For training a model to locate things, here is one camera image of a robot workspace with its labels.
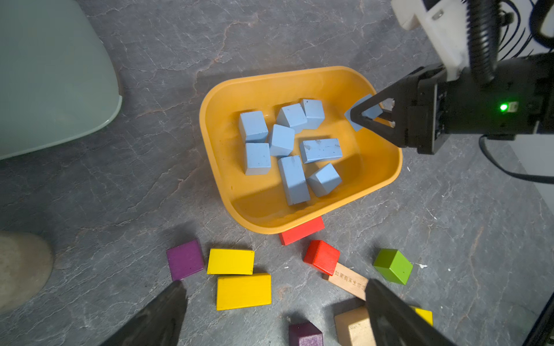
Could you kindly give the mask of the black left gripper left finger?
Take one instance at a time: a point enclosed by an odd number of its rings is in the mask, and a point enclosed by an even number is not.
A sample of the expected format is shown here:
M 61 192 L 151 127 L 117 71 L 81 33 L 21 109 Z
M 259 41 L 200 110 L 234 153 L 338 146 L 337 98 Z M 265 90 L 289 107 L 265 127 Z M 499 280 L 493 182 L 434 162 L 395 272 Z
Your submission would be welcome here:
M 183 283 L 171 283 L 104 345 L 177 345 L 188 305 Z

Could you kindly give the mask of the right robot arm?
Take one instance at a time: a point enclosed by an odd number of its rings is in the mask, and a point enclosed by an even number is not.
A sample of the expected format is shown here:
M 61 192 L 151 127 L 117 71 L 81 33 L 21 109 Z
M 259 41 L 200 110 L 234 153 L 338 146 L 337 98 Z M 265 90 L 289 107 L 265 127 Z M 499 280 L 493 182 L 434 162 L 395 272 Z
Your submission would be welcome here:
M 350 117 L 399 148 L 430 155 L 452 134 L 552 134 L 553 54 L 500 61 L 486 86 L 469 69 L 449 82 L 441 64 L 420 67 L 353 107 Z

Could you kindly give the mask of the blue long block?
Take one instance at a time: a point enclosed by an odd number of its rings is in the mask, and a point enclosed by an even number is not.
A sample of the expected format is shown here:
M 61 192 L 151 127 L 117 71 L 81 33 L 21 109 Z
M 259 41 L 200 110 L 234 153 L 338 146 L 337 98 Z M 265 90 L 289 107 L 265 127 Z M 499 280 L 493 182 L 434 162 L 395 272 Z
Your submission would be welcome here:
M 343 157 L 337 138 L 303 141 L 300 144 L 300 152 L 304 164 L 318 161 L 333 161 Z

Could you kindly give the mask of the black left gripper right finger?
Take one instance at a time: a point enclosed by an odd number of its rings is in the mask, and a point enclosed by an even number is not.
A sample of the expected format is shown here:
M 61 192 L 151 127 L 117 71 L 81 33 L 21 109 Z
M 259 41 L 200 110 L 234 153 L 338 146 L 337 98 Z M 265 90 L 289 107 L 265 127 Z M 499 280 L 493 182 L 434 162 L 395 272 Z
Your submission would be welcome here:
M 365 288 L 366 310 L 377 345 L 452 345 L 377 279 Z

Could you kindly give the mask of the blue block pair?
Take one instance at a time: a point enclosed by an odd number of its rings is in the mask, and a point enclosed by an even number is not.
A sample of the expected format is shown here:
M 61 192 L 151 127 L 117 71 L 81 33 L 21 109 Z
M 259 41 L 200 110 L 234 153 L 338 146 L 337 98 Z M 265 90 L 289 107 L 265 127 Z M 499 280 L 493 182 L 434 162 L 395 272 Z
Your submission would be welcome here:
M 245 143 L 265 143 L 268 127 L 261 111 L 243 112 L 239 117 L 239 132 Z
M 269 138 L 270 155 L 287 157 L 294 149 L 296 132 L 293 128 L 275 124 Z

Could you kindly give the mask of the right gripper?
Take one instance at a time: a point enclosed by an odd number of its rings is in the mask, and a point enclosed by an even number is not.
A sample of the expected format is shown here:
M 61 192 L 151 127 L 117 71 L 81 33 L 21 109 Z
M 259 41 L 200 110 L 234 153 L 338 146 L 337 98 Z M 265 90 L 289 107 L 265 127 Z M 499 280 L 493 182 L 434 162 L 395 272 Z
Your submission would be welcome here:
M 399 148 L 415 148 L 419 154 L 436 154 L 439 145 L 436 139 L 437 102 L 440 96 L 439 86 L 446 81 L 446 69 L 442 64 L 420 67 L 405 79 L 391 84 L 382 91 L 351 110 L 354 122 Z M 380 104 L 392 100 L 394 106 L 386 110 Z M 382 114 L 389 119 L 406 119 L 406 129 L 395 123 L 393 127 L 385 125 L 376 118 L 372 120 L 362 116 L 362 112 L 379 105 Z

